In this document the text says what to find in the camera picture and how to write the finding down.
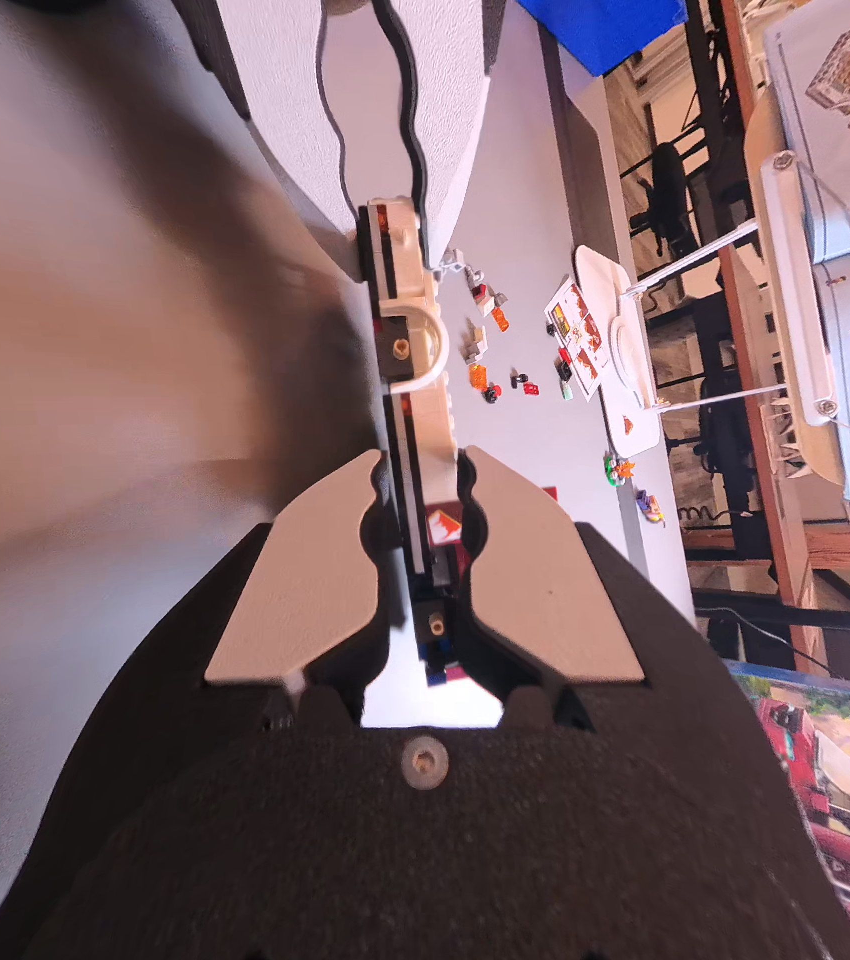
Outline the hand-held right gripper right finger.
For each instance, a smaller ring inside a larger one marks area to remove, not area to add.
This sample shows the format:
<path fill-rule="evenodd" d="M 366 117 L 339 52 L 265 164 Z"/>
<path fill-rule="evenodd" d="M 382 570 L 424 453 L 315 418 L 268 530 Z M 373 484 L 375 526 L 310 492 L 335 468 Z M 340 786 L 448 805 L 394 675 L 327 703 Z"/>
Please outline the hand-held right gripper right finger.
<path fill-rule="evenodd" d="M 458 456 L 466 613 L 518 665 L 568 685 L 646 674 L 575 522 L 542 487 L 476 445 Z"/>

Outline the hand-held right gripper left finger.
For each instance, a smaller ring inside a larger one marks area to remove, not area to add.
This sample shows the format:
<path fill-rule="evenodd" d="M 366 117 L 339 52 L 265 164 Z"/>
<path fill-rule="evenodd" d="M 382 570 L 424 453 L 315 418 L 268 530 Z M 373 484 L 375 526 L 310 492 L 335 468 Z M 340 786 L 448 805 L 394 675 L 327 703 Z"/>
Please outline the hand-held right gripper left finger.
<path fill-rule="evenodd" d="M 372 624 L 379 573 L 361 524 L 379 499 L 372 449 L 309 486 L 276 517 L 205 669 L 210 686 L 302 690 L 309 668 Z"/>

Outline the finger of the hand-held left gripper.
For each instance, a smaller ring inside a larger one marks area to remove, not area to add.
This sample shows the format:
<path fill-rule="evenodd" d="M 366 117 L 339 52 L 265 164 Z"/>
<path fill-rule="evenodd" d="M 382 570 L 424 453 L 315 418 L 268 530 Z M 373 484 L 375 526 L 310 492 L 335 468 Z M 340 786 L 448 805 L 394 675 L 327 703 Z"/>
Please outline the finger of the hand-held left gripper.
<path fill-rule="evenodd" d="M 239 78 L 265 157 L 311 237 L 361 281 L 358 214 L 344 184 L 344 141 L 322 74 L 321 1 L 239 2 Z"/>
<path fill-rule="evenodd" d="M 462 209 L 488 91 L 483 3 L 383 1 L 379 25 L 399 66 L 399 131 L 426 258 L 442 258 Z"/>

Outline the toy brick truck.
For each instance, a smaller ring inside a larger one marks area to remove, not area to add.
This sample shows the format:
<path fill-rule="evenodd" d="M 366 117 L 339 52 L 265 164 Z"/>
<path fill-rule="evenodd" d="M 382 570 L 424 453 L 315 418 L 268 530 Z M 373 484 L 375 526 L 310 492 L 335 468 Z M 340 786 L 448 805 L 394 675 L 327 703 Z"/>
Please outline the toy brick truck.
<path fill-rule="evenodd" d="M 510 710 L 554 710 L 569 684 L 520 666 L 466 613 L 458 456 L 447 365 L 451 342 L 410 198 L 359 208 L 359 264 L 370 295 L 411 621 L 429 684 L 454 673 Z"/>

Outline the instruction booklet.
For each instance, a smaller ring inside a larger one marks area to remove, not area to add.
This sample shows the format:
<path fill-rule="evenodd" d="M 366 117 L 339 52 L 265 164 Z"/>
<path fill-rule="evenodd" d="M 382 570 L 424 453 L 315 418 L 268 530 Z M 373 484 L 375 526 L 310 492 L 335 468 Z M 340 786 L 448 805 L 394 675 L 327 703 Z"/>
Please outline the instruction booklet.
<path fill-rule="evenodd" d="M 850 2 L 764 37 L 770 91 L 746 140 L 800 455 L 850 500 Z"/>

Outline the blue bin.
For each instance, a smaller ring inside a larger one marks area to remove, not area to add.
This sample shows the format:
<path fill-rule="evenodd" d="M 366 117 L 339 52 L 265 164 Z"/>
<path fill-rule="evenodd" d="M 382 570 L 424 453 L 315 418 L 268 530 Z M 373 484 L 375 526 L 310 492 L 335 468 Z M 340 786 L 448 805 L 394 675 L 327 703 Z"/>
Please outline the blue bin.
<path fill-rule="evenodd" d="M 521 1 L 520 5 L 595 77 L 687 23 L 685 1 Z"/>

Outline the black office chair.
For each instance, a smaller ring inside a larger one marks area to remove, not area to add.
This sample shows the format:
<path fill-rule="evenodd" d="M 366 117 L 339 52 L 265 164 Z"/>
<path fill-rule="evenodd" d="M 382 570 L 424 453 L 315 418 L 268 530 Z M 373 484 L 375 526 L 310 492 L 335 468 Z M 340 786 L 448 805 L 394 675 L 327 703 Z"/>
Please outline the black office chair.
<path fill-rule="evenodd" d="M 667 250 L 672 260 L 688 256 L 698 250 L 688 205 L 689 186 L 685 160 L 706 148 L 704 140 L 680 152 L 674 142 L 654 147 L 651 154 L 620 174 L 622 181 L 642 168 L 650 166 L 650 179 L 639 176 L 638 184 L 645 192 L 647 208 L 628 218 L 631 239 L 652 232 L 657 255 Z"/>

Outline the white book stand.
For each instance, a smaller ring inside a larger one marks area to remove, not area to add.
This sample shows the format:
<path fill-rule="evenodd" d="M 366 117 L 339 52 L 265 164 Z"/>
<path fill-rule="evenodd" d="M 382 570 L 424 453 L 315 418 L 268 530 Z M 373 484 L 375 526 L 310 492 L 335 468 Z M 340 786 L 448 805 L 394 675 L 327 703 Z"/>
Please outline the white book stand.
<path fill-rule="evenodd" d="M 771 288 L 771 270 L 769 255 L 766 253 L 760 236 L 760 222 L 754 199 L 752 181 L 749 175 L 746 140 L 750 128 L 754 125 L 753 117 L 758 105 L 767 93 L 763 94 L 757 103 L 755 112 L 747 127 L 744 138 L 744 159 L 747 185 L 751 191 L 751 199 L 755 215 L 742 225 L 734 227 L 729 233 L 718 239 L 706 243 L 693 253 L 671 263 L 668 267 L 649 274 L 646 279 L 632 281 L 628 272 L 615 260 L 612 260 L 588 246 L 579 246 L 575 250 L 574 268 L 575 282 L 584 295 L 587 306 L 599 322 L 599 329 L 605 334 L 605 342 L 611 357 L 608 372 L 601 382 L 603 398 L 606 403 L 608 430 L 610 433 L 611 453 L 633 460 L 638 454 L 655 448 L 662 438 L 661 415 L 666 411 L 681 408 L 680 404 L 672 404 L 660 398 L 656 384 L 650 353 L 647 349 L 647 332 L 645 317 L 642 311 L 642 297 L 655 286 L 682 273 L 686 269 L 698 266 L 701 262 L 718 254 L 722 249 L 732 247 L 733 254 L 737 253 L 736 245 L 739 241 L 757 240 L 761 247 L 760 257 L 767 273 L 767 294 L 758 294 L 758 306 L 769 309 L 774 322 L 774 329 L 768 333 L 765 343 L 771 349 L 771 356 L 775 359 L 774 374 L 776 383 L 783 386 L 785 396 L 774 399 L 773 404 L 783 404 L 791 409 L 791 400 L 786 379 L 786 347 L 784 345 L 784 324 L 778 319 L 778 312 L 773 303 Z M 728 402 L 743 401 L 755 395 L 770 392 L 772 387 L 759 387 L 751 390 L 741 390 L 728 394 Z M 622 438 L 622 414 L 634 417 L 638 427 L 638 437 L 632 441 Z M 799 460 L 808 470 L 813 472 L 800 455 L 797 432 L 794 426 L 792 410 L 787 414 L 783 427 L 777 430 L 779 438 L 783 440 L 785 453 L 780 460 L 785 464 Z"/>

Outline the sticker sheet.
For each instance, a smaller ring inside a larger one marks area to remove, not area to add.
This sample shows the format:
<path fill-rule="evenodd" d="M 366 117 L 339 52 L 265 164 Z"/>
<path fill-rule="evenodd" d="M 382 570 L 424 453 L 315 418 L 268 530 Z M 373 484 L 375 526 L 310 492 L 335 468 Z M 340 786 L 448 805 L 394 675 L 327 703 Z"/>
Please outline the sticker sheet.
<path fill-rule="evenodd" d="M 611 357 L 605 342 L 605 334 L 599 322 L 587 306 L 577 283 L 566 275 L 544 309 L 546 322 L 556 326 L 559 348 L 565 348 L 571 357 L 573 379 L 590 401 L 599 391 L 602 379 L 608 372 Z"/>

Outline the blue toy set box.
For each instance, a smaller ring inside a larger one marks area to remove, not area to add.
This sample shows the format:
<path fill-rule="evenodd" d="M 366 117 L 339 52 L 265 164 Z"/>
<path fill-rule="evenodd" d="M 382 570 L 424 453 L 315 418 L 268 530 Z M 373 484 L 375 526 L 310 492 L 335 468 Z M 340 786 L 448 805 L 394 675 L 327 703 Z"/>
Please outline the blue toy set box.
<path fill-rule="evenodd" d="M 727 661 L 850 917 L 850 680 Z"/>

